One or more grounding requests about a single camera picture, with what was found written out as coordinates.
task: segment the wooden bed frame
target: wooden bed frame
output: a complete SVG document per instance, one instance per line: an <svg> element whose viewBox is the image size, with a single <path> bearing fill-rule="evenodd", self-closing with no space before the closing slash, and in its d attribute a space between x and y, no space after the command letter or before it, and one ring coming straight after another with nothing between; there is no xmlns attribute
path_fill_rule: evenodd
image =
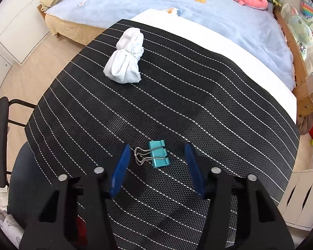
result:
<svg viewBox="0 0 313 250"><path fill-rule="evenodd" d="M305 117L313 113L313 92L309 91L306 84L308 73L304 60L299 51L296 40L294 39L289 27L283 19L279 8L274 8L274 16L283 33L285 34L287 44L293 54L293 66L296 80L296 87L292 93L297 98L297 117Z"/></svg>

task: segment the blue blanket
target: blue blanket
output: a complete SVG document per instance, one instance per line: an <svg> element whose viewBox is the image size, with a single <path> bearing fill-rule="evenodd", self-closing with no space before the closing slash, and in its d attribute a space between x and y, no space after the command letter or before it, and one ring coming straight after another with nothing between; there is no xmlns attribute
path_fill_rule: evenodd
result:
<svg viewBox="0 0 313 250"><path fill-rule="evenodd" d="M170 7L179 8L181 17L232 40L265 64L290 90L295 87L292 53L267 10L232 0L62 0L47 13L66 21L107 28L149 8Z"/></svg>

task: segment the pink stuffed toy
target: pink stuffed toy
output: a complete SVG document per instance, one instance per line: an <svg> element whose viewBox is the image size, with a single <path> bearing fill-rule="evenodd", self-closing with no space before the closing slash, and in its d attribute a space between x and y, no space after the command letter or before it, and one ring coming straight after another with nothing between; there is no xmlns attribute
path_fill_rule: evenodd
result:
<svg viewBox="0 0 313 250"><path fill-rule="evenodd" d="M268 8L267 0L234 0L239 2L241 5L247 5L251 8L266 10Z"/></svg>

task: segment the chair leg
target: chair leg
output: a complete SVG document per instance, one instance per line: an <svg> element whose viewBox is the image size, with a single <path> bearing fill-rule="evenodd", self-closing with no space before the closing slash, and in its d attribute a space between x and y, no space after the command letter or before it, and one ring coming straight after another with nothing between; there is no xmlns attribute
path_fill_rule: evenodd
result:
<svg viewBox="0 0 313 250"><path fill-rule="evenodd" d="M35 109L36 105L30 103L30 102L25 102L23 100L19 100L19 99L13 99L13 100L10 100L9 101L9 106L11 106L12 104L20 104L20 105L23 105L23 106L26 106L26 107L29 107L29 108L32 108L32 109Z"/></svg>
<svg viewBox="0 0 313 250"><path fill-rule="evenodd" d="M26 125L25 124L22 124L22 123L20 123L20 122L16 122L16 121L14 121L14 120L8 120L8 122L9 123L12 123L12 124L15 124L15 125L17 125L17 126L21 126L21 127L26 127Z"/></svg>

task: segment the metal clip handle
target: metal clip handle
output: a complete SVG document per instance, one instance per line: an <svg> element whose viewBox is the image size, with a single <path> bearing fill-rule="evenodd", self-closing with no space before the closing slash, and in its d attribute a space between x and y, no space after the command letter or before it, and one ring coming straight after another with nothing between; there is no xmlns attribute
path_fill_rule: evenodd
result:
<svg viewBox="0 0 313 250"><path fill-rule="evenodd" d="M165 159L165 158L144 157L142 160L139 160L138 156L146 156L146 155L150 154L150 152L152 150L159 149L159 148L163 148L163 146L155 147L152 149L142 149L141 147L136 147L134 149L134 157L135 157L137 165L142 165L145 161L151 161L153 159ZM139 152L137 152L138 149L141 150L142 152L147 152L147 153L144 153L144 154L139 153Z"/></svg>

